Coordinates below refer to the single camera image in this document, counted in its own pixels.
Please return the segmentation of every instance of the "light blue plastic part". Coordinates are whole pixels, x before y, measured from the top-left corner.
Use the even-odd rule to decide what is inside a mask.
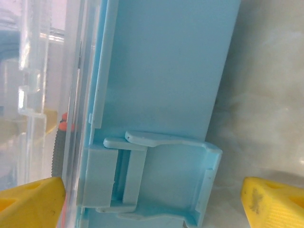
[[[221,150],[204,142],[240,0],[104,0],[78,228],[202,226]]]

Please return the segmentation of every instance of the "yellow plastic block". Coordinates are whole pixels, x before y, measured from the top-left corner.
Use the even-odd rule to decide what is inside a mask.
[[[247,177],[241,200],[252,228],[304,228],[304,189]]]
[[[55,228],[66,197],[53,177],[0,192],[0,228]]]

